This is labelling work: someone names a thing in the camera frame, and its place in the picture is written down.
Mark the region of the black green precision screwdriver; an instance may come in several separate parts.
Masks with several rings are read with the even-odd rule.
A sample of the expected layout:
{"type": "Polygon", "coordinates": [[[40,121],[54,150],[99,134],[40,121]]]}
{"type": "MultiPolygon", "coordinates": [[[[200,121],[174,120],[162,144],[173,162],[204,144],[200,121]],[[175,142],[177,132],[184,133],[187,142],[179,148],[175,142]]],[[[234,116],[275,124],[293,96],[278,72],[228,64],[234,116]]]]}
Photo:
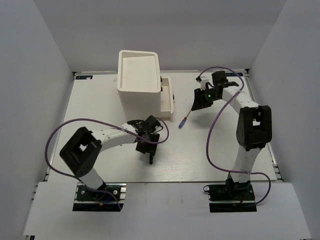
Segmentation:
{"type": "Polygon", "coordinates": [[[150,165],[153,164],[154,156],[155,156],[155,155],[154,155],[153,153],[150,153],[150,154],[149,154],[149,164],[150,164],[150,165]]]}

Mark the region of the purple handled screwdriver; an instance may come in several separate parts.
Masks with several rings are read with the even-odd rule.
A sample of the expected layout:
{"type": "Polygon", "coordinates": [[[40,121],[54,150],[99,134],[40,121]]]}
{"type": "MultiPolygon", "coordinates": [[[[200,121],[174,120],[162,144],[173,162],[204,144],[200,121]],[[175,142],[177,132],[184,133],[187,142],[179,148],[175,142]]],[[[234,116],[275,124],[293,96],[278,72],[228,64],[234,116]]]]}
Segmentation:
{"type": "Polygon", "coordinates": [[[189,112],[186,114],[186,116],[182,119],[182,121],[180,122],[180,124],[178,125],[178,129],[181,130],[183,128],[183,126],[185,125],[188,116],[190,115],[190,113],[192,112],[192,110],[190,109],[189,112]]]}

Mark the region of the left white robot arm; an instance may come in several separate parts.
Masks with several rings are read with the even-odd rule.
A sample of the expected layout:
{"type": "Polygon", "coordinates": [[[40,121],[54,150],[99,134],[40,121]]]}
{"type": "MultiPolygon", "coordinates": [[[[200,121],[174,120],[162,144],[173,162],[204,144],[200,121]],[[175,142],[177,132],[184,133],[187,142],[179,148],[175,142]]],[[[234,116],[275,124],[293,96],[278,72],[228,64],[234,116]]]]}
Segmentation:
{"type": "Polygon", "coordinates": [[[105,183],[94,169],[99,154],[124,144],[136,144],[135,150],[150,154],[152,160],[160,138],[157,131],[162,127],[152,115],[146,120],[131,120],[106,130],[93,131],[81,127],[63,146],[59,156],[73,175],[89,187],[90,196],[99,200],[106,193],[105,183]]]}

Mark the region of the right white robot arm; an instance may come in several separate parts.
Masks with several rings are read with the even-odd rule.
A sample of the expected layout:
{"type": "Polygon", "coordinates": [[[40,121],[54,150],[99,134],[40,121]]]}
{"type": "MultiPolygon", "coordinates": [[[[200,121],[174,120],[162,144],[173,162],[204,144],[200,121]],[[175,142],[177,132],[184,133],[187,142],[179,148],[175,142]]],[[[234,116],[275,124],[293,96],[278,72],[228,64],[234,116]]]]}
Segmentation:
{"type": "Polygon", "coordinates": [[[238,114],[236,140],[239,144],[233,168],[228,170],[232,183],[225,188],[226,195],[236,200],[244,193],[242,184],[250,181],[250,175],[261,150],[272,140],[272,111],[267,105],[259,105],[243,93],[241,86],[228,81],[225,71],[212,73],[212,83],[208,78],[197,76],[200,87],[194,90],[192,111],[209,108],[214,101],[223,100],[238,114]]]}

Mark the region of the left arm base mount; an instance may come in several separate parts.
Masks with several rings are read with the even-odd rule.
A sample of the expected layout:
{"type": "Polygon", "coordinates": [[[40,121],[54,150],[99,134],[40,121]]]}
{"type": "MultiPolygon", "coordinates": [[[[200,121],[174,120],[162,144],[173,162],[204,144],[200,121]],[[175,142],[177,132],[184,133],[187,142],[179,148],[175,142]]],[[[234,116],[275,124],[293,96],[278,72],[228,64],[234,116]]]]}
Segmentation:
{"type": "Polygon", "coordinates": [[[88,190],[82,184],[78,184],[73,202],[73,212],[120,212],[126,198],[126,183],[107,183],[105,190],[112,193],[115,199],[107,193],[88,190]]]}

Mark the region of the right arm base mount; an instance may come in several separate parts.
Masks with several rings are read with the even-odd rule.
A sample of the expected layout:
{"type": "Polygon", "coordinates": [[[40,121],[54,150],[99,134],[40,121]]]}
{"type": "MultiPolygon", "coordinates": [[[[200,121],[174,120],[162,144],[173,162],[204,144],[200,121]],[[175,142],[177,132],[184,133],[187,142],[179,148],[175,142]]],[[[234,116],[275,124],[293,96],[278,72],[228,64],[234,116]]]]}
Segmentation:
{"type": "Polygon", "coordinates": [[[229,191],[226,184],[210,184],[203,187],[208,194],[211,213],[253,213],[257,212],[253,187],[229,191]]]}

